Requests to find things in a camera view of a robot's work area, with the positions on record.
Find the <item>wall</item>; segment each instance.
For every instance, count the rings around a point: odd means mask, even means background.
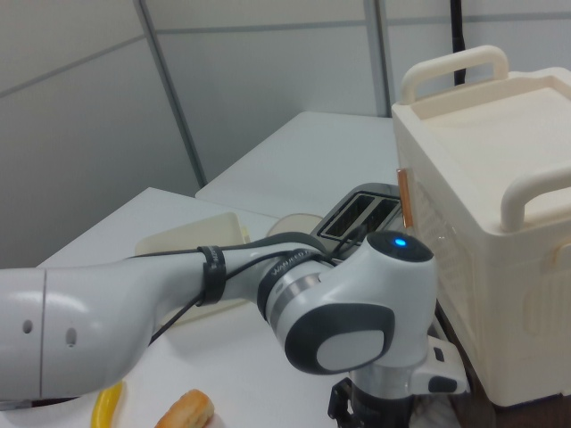
[[[131,0],[0,1],[0,268],[196,178]]]
[[[417,62],[451,53],[450,2],[386,0],[387,32],[393,73],[393,102],[400,99],[402,76]],[[479,0],[462,2],[466,47],[496,45],[507,54],[511,70],[548,67],[571,69],[571,3]],[[490,76],[490,70],[469,70],[467,81]],[[452,76],[430,82],[421,94],[453,85]]]
[[[208,180],[301,111],[388,113],[369,0],[145,4]]]

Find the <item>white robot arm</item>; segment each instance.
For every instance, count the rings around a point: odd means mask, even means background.
[[[352,372],[372,397],[462,392],[458,352],[427,336],[436,286],[433,254],[396,232],[368,235],[336,267],[310,236],[284,234],[94,267],[6,269],[0,399],[75,397],[114,384],[159,321],[193,298],[254,302],[293,366]]]

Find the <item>bread roll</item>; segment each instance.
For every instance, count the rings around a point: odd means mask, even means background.
[[[212,415],[211,399],[202,391],[191,390],[170,407],[154,428],[203,428]]]

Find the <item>copper strip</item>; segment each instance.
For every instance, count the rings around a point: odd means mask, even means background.
[[[410,208],[409,179],[406,169],[396,170],[399,181],[399,191],[401,192],[402,220],[404,227],[412,227],[412,209]]]

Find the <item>table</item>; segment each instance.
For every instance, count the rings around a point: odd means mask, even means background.
[[[148,189],[112,213],[41,266],[103,263],[133,254],[136,242],[161,230],[231,209]],[[275,218],[241,210],[252,239]],[[343,376],[312,376],[286,360],[271,328],[253,304],[176,326],[144,354],[128,374],[116,426],[152,427],[185,391],[211,396],[216,416],[209,428],[311,426],[331,428],[331,386]],[[0,427],[89,426],[96,394],[51,407],[0,413]]]
[[[325,216],[354,187],[397,184],[393,121],[304,112],[201,189],[196,198],[282,218]]]

